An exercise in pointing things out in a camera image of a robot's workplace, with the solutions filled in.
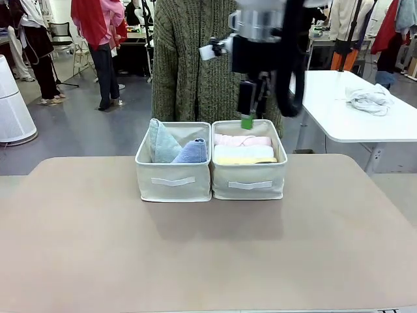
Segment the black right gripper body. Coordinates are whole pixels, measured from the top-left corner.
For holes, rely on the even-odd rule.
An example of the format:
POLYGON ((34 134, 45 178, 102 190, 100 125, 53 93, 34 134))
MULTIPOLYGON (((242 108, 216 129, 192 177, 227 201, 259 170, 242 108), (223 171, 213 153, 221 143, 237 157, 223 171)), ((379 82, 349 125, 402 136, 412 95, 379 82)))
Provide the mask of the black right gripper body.
POLYGON ((233 37, 231 71, 241 74, 270 72, 278 68, 278 43, 253 42, 240 35, 233 37))

